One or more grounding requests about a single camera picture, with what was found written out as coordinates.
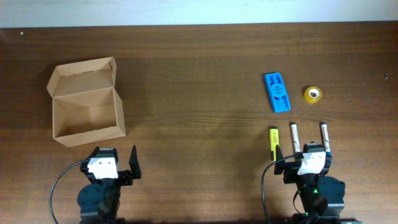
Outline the yellow highlighter pen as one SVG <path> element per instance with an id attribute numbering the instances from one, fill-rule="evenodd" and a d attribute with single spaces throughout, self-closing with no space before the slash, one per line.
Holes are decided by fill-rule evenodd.
<path id="1" fill-rule="evenodd" d="M 272 126 L 269 130 L 270 144 L 271 144 L 271 160 L 276 161 L 276 147 L 279 145 L 279 130 L 277 127 Z"/>

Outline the black whiteboard marker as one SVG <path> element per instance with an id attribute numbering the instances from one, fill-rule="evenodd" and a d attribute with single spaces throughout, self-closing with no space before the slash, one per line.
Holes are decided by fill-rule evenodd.
<path id="1" fill-rule="evenodd" d="M 291 132 L 292 132 L 294 151 L 295 152 L 301 152 L 297 124 L 296 123 L 291 123 L 290 124 L 290 128 L 291 128 Z"/>

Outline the blue whiteboard duster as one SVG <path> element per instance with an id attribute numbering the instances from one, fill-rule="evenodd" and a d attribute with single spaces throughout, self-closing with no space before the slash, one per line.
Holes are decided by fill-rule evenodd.
<path id="1" fill-rule="evenodd" d="M 290 111 L 291 105 L 287 90 L 279 72 L 264 75 L 267 91 L 275 113 Z"/>

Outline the brown cardboard box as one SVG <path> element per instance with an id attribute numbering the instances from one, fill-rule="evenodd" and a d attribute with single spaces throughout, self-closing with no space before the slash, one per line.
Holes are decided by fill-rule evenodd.
<path id="1" fill-rule="evenodd" d="M 47 84 L 54 140 L 73 147 L 126 135 L 116 71 L 114 57 L 55 67 Z"/>

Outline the yellow tape roll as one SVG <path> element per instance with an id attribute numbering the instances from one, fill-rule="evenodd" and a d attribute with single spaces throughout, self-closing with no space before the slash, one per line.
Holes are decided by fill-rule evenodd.
<path id="1" fill-rule="evenodd" d="M 317 103 L 322 98 L 323 93 L 319 87 L 310 86 L 305 90 L 303 96 L 307 102 Z"/>

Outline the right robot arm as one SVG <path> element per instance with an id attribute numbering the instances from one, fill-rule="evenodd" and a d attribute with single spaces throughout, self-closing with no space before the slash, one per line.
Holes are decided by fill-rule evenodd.
<path id="1" fill-rule="evenodd" d="M 305 144 L 289 162 L 279 146 L 275 147 L 274 174 L 283 175 L 285 184 L 295 184 L 294 198 L 301 199 L 304 212 L 296 212 L 292 223 L 338 223 L 345 207 L 345 183 L 327 176 L 331 154 L 320 143 Z"/>

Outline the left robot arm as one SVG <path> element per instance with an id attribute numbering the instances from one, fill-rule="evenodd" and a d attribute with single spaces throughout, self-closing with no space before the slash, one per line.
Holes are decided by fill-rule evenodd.
<path id="1" fill-rule="evenodd" d="M 127 223 L 125 218 L 117 215 L 121 187 L 132 185 L 133 180 L 142 175 L 136 146 L 131 150 L 129 170 L 118 170 L 117 163 L 117 149 L 100 147 L 96 147 L 82 162 L 80 171 L 90 184 L 83 187 L 77 196 L 81 223 Z"/>

